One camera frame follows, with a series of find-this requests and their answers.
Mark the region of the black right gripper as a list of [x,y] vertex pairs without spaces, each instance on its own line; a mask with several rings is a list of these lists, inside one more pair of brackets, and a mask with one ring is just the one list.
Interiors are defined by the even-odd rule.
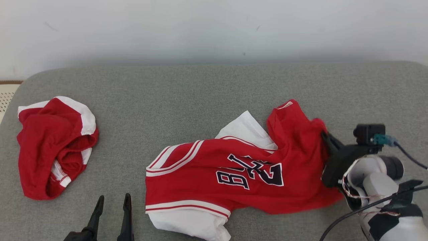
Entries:
[[329,132],[322,132],[321,137],[328,151],[327,159],[321,180],[325,187],[333,188],[338,185],[345,172],[355,160],[368,155],[363,148],[356,145],[346,145]]

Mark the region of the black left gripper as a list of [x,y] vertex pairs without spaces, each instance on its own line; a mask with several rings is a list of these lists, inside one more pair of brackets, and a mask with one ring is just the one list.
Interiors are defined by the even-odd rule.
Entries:
[[[69,232],[63,241],[97,241],[99,219],[103,213],[104,196],[101,195],[95,205],[87,226],[81,232]],[[132,223],[132,201],[129,193],[125,194],[123,204],[122,228],[117,241],[134,241]]]

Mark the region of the red shorts white trim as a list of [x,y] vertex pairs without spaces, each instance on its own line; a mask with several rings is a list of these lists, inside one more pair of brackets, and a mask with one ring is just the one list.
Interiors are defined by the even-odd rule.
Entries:
[[18,170],[23,194],[57,198],[87,167],[99,129],[87,105],[57,96],[17,109],[22,130]]

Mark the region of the red basketball jersey white sleeves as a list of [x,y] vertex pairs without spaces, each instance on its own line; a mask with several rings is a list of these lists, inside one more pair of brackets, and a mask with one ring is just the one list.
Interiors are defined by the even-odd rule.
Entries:
[[236,209],[282,215],[340,201],[338,189],[321,181],[324,122],[308,119],[291,99],[266,125],[245,111],[213,139],[163,149],[146,168],[145,212],[154,227],[229,241],[224,225]]

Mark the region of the white perforated panel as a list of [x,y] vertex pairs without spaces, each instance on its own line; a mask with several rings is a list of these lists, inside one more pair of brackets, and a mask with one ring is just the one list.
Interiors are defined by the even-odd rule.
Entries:
[[23,81],[19,80],[0,80],[0,124],[16,90],[22,83]]

